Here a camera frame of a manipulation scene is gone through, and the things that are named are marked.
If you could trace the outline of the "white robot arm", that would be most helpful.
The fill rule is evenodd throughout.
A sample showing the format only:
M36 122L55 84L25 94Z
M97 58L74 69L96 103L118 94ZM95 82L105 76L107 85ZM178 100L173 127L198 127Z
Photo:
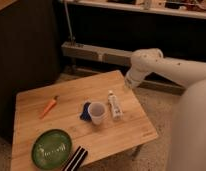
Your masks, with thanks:
M130 88L152 72L186 88L173 110L166 171L206 171L206 62L165 58L158 48L136 50L130 62Z

